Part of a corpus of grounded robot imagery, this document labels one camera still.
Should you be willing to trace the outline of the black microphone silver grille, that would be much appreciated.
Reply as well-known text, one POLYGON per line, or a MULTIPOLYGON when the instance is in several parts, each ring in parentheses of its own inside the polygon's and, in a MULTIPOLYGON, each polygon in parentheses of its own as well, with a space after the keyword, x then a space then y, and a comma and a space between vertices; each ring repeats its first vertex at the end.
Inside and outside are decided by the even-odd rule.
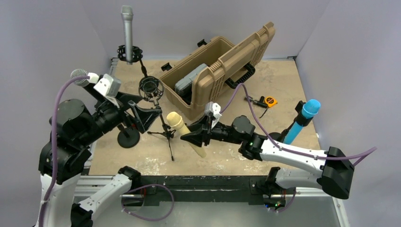
POLYGON ((98 102, 103 103, 105 98, 94 89, 94 85, 102 78, 96 73, 87 72, 84 69, 75 69, 70 75, 71 79, 76 79, 74 84, 82 87, 98 102))

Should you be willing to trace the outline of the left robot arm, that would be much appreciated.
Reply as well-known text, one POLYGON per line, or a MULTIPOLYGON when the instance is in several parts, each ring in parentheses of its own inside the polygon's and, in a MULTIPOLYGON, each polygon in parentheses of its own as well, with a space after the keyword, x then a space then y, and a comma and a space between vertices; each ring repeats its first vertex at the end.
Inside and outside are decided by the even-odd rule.
POLYGON ((91 144, 118 128, 119 145, 132 148, 162 113, 159 107, 139 107, 141 97, 137 95, 118 92, 109 100, 96 91, 90 93, 97 100, 94 113, 79 99, 56 101, 50 118, 50 140, 39 159, 42 196, 38 227, 90 227, 116 197, 141 188, 140 172, 125 166, 89 199, 73 201, 84 165, 91 156, 91 144))

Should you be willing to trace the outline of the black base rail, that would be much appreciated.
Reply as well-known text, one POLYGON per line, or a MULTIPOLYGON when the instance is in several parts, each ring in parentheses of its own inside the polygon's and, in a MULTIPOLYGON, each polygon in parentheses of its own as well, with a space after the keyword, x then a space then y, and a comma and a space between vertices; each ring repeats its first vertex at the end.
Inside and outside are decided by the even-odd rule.
POLYGON ((127 194, 139 195, 145 206, 158 206, 162 201, 264 205, 293 195, 294 190, 279 187, 266 175, 143 175, 134 181, 127 194))

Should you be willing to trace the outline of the black tripod shock mount stand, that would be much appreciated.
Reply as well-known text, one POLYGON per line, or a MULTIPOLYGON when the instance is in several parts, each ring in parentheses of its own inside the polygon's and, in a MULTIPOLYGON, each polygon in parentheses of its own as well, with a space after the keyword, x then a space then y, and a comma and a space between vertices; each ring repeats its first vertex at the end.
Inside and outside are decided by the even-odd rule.
MULTIPOLYGON (((164 86, 161 81, 153 76, 146 76, 142 78, 139 82, 139 95, 143 97, 143 100, 146 102, 153 103, 156 109, 162 110, 159 100, 163 96, 164 86)), ((174 137, 174 133, 176 130, 172 130, 171 126, 166 124, 162 114, 159 115, 160 120, 162 122, 163 132, 150 132, 148 134, 158 134, 167 138, 171 160, 174 161, 174 156, 171 148, 170 139, 174 137)))

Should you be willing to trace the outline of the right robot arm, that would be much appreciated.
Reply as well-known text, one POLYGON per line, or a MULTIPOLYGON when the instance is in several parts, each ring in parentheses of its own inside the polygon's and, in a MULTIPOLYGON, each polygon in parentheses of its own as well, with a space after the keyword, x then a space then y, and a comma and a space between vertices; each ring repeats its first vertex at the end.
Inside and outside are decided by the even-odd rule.
POLYGON ((346 200, 355 167, 336 147, 325 150, 300 148, 272 140, 255 132, 255 126, 241 115, 231 125, 220 122, 212 125, 211 117, 204 116, 188 126, 190 132, 181 139, 197 147, 206 146, 211 140, 239 144, 239 152, 249 160, 272 161, 295 167, 281 168, 265 180, 270 192, 294 187, 323 190, 326 194, 346 200))

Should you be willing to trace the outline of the blue microphone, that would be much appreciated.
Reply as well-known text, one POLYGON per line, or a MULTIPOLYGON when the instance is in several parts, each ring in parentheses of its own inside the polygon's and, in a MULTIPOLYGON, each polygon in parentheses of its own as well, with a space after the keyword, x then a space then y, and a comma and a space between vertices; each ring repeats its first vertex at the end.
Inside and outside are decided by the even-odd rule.
POLYGON ((312 121, 315 115, 318 114, 320 108, 321 108, 321 103, 318 100, 310 99, 309 101, 307 101, 303 105, 301 113, 296 120, 296 123, 290 129, 283 143, 291 144, 298 136, 298 134, 301 132, 301 130, 312 121))

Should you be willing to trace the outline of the right round base stand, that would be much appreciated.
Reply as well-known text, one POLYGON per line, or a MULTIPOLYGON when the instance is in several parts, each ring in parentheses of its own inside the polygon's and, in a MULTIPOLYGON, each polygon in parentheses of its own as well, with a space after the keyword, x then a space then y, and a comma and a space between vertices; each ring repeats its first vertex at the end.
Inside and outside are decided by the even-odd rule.
POLYGON ((293 127, 293 125, 296 123, 296 120, 298 116, 301 113, 301 109, 305 102, 299 101, 298 104, 295 106, 295 111, 297 112, 297 116, 294 118, 293 122, 286 128, 284 129, 281 133, 279 132, 271 132, 269 135, 276 141, 278 142, 283 142, 287 134, 289 133, 290 129, 293 127))

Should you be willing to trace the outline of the black round base stand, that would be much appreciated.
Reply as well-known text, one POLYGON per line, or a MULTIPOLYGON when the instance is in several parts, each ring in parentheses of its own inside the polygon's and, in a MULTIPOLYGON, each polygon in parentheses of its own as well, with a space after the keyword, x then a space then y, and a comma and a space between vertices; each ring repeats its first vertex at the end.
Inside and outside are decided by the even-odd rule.
POLYGON ((130 127, 124 127, 122 124, 117 126, 119 133, 117 142, 122 148, 132 148, 136 146, 140 140, 140 132, 135 124, 130 127))

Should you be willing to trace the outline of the orange tape measure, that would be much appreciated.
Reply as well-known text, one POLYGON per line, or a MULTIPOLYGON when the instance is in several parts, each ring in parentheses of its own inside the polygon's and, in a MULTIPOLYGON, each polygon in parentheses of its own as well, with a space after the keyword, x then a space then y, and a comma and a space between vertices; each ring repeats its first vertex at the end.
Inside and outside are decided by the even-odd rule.
POLYGON ((273 107, 274 105, 276 105, 278 102, 275 98, 271 97, 271 96, 267 96, 264 99, 264 103, 267 105, 268 108, 273 107))

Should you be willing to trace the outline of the grey foam insert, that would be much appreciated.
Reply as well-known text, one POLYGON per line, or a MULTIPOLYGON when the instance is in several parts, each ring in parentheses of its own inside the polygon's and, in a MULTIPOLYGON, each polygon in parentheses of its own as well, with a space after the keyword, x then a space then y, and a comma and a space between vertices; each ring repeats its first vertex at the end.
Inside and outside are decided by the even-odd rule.
POLYGON ((203 63, 189 72, 186 76, 176 82, 174 91, 179 96, 186 96, 192 90, 192 83, 198 76, 198 74, 207 67, 207 64, 203 63))

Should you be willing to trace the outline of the cream microphone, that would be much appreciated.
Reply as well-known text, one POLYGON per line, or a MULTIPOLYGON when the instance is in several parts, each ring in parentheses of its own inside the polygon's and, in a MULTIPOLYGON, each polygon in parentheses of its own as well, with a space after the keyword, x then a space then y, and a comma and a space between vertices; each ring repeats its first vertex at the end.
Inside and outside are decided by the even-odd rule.
MULTIPOLYGON (((179 132, 179 134, 181 136, 190 133, 190 130, 185 125, 182 116, 180 114, 178 114, 177 112, 170 112, 166 116, 166 120, 167 120, 167 124, 169 126, 171 126, 174 130, 179 132)), ((197 147, 197 146, 195 146, 195 145, 193 145, 193 144, 191 144, 189 142, 188 142, 188 144, 197 153, 198 156, 200 156, 201 158, 205 158, 206 157, 207 154, 206 154, 206 151, 204 150, 204 148, 197 147)))

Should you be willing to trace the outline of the black silver adapter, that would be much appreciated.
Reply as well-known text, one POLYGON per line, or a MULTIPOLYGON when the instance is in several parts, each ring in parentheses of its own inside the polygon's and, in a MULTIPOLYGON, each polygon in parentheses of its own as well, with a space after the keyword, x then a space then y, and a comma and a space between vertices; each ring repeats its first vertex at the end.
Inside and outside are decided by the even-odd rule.
POLYGON ((262 108, 268 108, 268 105, 264 102, 264 99, 265 99, 264 96, 261 96, 258 100, 251 96, 244 98, 244 100, 247 100, 247 99, 249 99, 249 101, 254 105, 257 105, 262 108))

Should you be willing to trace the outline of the tan hard case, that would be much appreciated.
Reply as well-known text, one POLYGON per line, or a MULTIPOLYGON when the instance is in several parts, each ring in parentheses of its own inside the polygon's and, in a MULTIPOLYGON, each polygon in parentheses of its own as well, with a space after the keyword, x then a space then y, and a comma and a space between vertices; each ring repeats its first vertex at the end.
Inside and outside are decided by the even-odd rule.
POLYGON ((216 101, 229 89, 247 81, 261 61, 268 45, 275 35, 272 22, 251 34, 237 45, 223 36, 216 36, 208 44, 198 43, 198 48, 177 62, 162 67, 164 74, 160 80, 166 98, 189 120, 203 114, 205 105, 216 101), (191 83, 190 96, 181 97, 174 87, 176 83, 205 64, 191 83))

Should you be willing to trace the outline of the rear shock mount stand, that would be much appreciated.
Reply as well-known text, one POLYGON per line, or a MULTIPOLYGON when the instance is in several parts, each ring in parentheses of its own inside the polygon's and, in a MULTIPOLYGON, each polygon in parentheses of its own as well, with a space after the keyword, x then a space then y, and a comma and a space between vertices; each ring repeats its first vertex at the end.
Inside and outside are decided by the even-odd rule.
POLYGON ((132 64, 132 63, 136 63, 139 61, 141 64, 142 74, 144 75, 144 80, 146 82, 151 82, 151 81, 154 82, 155 78, 148 75, 147 69, 143 64, 143 61, 142 61, 143 51, 137 46, 132 46, 131 50, 132 50, 132 53, 127 54, 125 45, 120 45, 117 49, 118 59, 126 62, 127 64, 132 64))

